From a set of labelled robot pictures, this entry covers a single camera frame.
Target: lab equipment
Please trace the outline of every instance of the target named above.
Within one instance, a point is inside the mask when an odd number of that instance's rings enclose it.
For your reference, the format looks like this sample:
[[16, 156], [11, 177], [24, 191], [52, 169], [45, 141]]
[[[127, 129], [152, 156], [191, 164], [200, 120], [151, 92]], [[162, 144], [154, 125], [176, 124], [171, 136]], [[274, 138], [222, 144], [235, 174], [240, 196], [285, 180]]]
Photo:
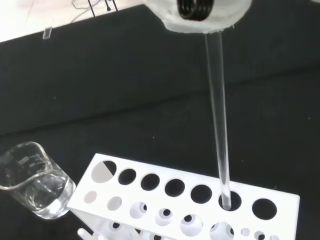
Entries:
[[67, 206], [94, 232], [80, 231], [84, 240], [295, 239], [298, 195], [230, 188], [237, 202], [226, 211], [218, 178], [96, 154]]
[[75, 189], [75, 183], [36, 142], [18, 144], [0, 157], [0, 190], [43, 219], [66, 214]]

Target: test tube rack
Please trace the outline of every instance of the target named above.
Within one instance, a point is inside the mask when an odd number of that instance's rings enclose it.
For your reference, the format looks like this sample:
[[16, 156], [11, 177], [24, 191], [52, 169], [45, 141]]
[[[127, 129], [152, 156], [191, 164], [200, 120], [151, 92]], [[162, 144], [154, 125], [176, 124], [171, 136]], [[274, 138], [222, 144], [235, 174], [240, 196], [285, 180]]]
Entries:
[[68, 208], [94, 233], [83, 240], [294, 240], [300, 197], [215, 177], [95, 154]]

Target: black cloth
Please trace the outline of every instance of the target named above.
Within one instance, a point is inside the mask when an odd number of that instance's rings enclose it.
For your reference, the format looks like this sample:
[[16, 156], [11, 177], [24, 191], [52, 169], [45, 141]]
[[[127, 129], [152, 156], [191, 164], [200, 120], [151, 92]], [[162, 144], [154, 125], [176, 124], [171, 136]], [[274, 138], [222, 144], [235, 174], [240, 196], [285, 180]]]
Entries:
[[[257, 0], [223, 33], [231, 180], [300, 195], [297, 240], [317, 238], [320, 216], [316, 22], [320, 5]], [[203, 35], [138, 6], [0, 53], [1, 153], [38, 142], [76, 183], [95, 153], [218, 176]], [[83, 226], [0, 192], [3, 240], [77, 240]]]

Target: glass beaker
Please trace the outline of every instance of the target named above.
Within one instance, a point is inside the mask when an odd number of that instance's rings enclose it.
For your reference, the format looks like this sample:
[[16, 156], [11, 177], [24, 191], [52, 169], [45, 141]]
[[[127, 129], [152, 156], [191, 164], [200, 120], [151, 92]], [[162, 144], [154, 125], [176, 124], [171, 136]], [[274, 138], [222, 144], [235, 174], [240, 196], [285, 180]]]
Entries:
[[0, 190], [43, 219], [66, 214], [75, 189], [75, 183], [36, 142], [18, 144], [0, 156]]

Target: black coil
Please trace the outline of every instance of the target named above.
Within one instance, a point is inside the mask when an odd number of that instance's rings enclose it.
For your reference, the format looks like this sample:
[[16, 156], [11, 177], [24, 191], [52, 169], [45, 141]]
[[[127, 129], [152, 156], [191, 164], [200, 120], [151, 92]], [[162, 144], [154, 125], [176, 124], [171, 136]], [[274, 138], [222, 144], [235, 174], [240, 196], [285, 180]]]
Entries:
[[214, 0], [177, 0], [178, 11], [183, 19], [203, 21], [211, 13]]

